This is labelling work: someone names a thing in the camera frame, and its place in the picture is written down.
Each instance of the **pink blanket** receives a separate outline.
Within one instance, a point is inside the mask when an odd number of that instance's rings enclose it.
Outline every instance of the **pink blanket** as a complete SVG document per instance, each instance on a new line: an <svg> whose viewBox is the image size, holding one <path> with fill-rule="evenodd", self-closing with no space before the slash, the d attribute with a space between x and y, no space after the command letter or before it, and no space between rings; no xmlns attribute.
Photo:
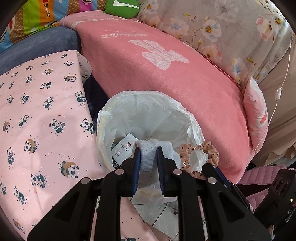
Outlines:
<svg viewBox="0 0 296 241"><path fill-rule="evenodd" d="M135 20L90 11L60 24L79 33L83 55L108 96L155 90L181 102L220 152L222 172L238 182L252 145L243 96L231 78L188 45Z"/></svg>

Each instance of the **white towel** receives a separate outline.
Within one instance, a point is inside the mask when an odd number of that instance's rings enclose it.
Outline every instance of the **white towel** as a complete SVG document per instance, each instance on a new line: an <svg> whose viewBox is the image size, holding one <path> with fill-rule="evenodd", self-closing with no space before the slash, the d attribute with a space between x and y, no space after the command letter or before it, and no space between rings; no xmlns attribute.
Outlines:
<svg viewBox="0 0 296 241"><path fill-rule="evenodd" d="M181 160L173 150L173 145L170 141L153 140L139 140L135 142L134 150L139 147L141 150L141 169L139 174L138 188L158 189L159 177L156 162L156 149L161 146L163 149L163 156L175 161L177 168L181 167Z"/></svg>

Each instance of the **white cable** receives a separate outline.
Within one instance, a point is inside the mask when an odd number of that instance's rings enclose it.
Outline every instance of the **white cable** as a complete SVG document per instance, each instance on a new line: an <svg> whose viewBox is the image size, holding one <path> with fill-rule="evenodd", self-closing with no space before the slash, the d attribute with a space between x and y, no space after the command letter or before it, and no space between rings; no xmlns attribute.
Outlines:
<svg viewBox="0 0 296 241"><path fill-rule="evenodd" d="M270 117L270 119L269 119L268 126L267 126L267 128L266 128L266 130L265 130L265 132L264 132L264 135L263 135L263 137L261 138L259 144L258 144L257 147L254 149L254 151L252 152L252 155L253 155L254 152L257 150L257 148L258 148L258 146L261 144L261 141L263 140L263 138L264 138L266 132L268 131L269 124L270 124L270 122L271 122L272 117L274 116L274 112L276 111L277 103L278 103L278 101L279 101L280 98L281 98L281 91L282 91L282 89L283 89L283 85L284 85L285 80L286 80L286 78L287 78L288 70L289 70L289 66L290 66L290 56L291 56L291 46L292 46L292 29L290 30L290 34L291 34L291 36L290 36L290 49L289 49L289 60L288 60L287 72L286 72L286 75L285 75L284 81L283 81L283 83L281 84L281 87L279 87L279 88L276 90L276 93L275 93L275 96L274 96L274 98L275 98L275 100L276 100L276 106L274 107L274 111L273 111L273 113L272 113L272 115L271 115L271 117Z"/></svg>

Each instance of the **pink pillow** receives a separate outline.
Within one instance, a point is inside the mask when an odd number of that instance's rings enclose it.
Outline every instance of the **pink pillow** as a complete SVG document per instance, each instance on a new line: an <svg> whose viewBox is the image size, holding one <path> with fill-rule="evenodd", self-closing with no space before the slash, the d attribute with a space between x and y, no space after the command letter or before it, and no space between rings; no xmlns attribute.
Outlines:
<svg viewBox="0 0 296 241"><path fill-rule="evenodd" d="M245 89L244 108L253 149L256 154L260 151L266 138L268 114L263 94L253 77L248 81Z"/></svg>

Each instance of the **white plastic bag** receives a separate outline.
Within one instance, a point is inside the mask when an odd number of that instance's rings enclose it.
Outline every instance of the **white plastic bag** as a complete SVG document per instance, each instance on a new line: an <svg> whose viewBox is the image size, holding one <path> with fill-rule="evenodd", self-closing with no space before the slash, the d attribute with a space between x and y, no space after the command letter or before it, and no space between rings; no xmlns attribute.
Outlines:
<svg viewBox="0 0 296 241"><path fill-rule="evenodd" d="M138 140L171 141L176 151L183 143L197 146L205 140L194 116L173 98L158 91L124 91L113 96L99 112L97 146L104 171L115 169L112 145L130 133ZM201 150L190 154L192 171L200 172L206 160ZM141 188L138 193L146 203L170 202L159 190Z"/></svg>

